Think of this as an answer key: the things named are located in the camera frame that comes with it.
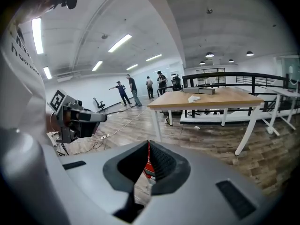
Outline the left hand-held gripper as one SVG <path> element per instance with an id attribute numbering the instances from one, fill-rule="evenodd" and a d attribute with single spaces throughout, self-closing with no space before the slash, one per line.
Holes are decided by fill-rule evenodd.
<path id="1" fill-rule="evenodd" d="M 79 138 L 92 137 L 101 122 L 107 121 L 107 115 L 92 112 L 82 106 L 82 101 L 69 96 L 63 90 L 57 90 L 49 102 L 60 126 L 58 143 L 72 143 Z"/>

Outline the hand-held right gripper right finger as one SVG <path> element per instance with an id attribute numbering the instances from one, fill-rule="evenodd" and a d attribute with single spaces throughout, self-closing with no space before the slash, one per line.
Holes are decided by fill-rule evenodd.
<path id="1" fill-rule="evenodd" d="M 183 156 L 167 149 L 162 144 L 149 141 L 150 163 L 156 183 L 152 195 L 166 195 L 176 192 L 188 179 L 191 166 Z"/>

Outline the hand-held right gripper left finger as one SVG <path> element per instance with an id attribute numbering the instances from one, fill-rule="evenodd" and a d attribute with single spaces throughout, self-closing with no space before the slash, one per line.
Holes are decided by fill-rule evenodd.
<path id="1" fill-rule="evenodd" d="M 103 166 L 103 175 L 116 191 L 133 193 L 134 185 L 148 162 L 148 141 L 111 149 L 113 156 Z"/>

